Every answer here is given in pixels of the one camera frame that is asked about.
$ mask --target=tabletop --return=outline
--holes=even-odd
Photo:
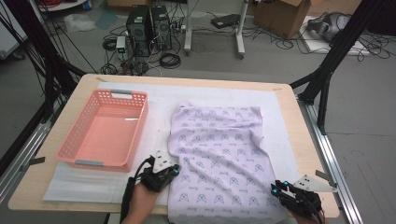
[[[46,193],[58,164],[55,159],[56,151],[72,127],[73,121],[78,117],[78,113],[84,106],[89,95],[101,82],[273,91],[276,94],[282,117],[288,131],[299,174],[315,176],[316,170],[322,172],[324,170],[305,124],[300,107],[296,101],[296,97],[288,84],[190,78],[85,75],[78,83],[78,86],[64,107],[61,115],[53,125],[47,139],[36,154],[37,158],[45,157],[45,162],[29,167],[21,183],[8,202],[8,207],[10,209],[107,213],[120,212],[120,204],[114,203],[58,203],[43,201],[43,196]],[[333,194],[325,192],[320,193],[319,196],[326,217],[338,217],[339,209]],[[167,214],[167,207],[164,205],[157,205],[152,213]]]

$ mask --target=patterned fabric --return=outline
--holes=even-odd
[[[168,216],[182,223],[276,223],[286,210],[271,195],[274,171],[260,149],[259,107],[182,104],[172,119],[169,152],[180,175]]]

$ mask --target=concrete floor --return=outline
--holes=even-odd
[[[102,9],[85,12],[77,8],[66,10],[60,16],[75,12],[86,13],[94,21],[104,15]],[[247,27],[253,26],[251,21],[252,18],[247,18]],[[205,18],[195,24],[200,22],[210,27]],[[105,30],[69,36],[97,70],[104,63],[102,37],[124,23],[125,19],[118,18]],[[64,35],[61,38],[70,61],[91,72]],[[181,51],[178,54],[181,66],[175,70],[159,68],[161,76],[291,83],[315,71],[325,57],[324,54],[302,54],[296,42],[292,49],[280,49],[268,35],[259,35],[254,40],[245,38],[245,48],[246,56],[240,60],[233,36],[195,34],[191,55],[187,57]],[[390,43],[387,49],[396,52],[396,44]],[[396,177],[392,174],[396,156],[396,121],[392,118],[396,113],[395,70],[394,56],[386,60],[369,56],[362,62],[356,56],[347,56],[335,71],[330,87],[326,131],[364,223],[394,223],[396,219]],[[147,72],[150,77],[159,75],[156,69]],[[0,86],[2,156],[44,98],[27,59],[0,62]],[[298,88],[295,93],[303,90],[304,87]],[[8,199],[9,195],[0,205],[4,223],[79,223],[81,220],[103,223],[106,217],[103,213],[10,211]],[[347,223],[343,215],[329,222]]]

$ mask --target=basket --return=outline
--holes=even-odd
[[[145,92],[93,91],[56,159],[77,168],[130,172],[148,112]]]

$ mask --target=hand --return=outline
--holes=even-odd
[[[297,215],[293,212],[290,211],[290,213],[294,216],[294,218],[297,220],[298,224],[318,224],[318,222],[313,219],[313,218],[307,218],[307,217],[302,217],[300,215]],[[327,220],[325,219],[325,217],[323,216],[322,213],[319,213],[320,219],[322,220],[322,222],[324,224],[328,224]]]
[[[150,215],[160,193],[149,191],[143,184],[134,186],[134,194],[129,203],[128,216],[122,224],[140,224]]]

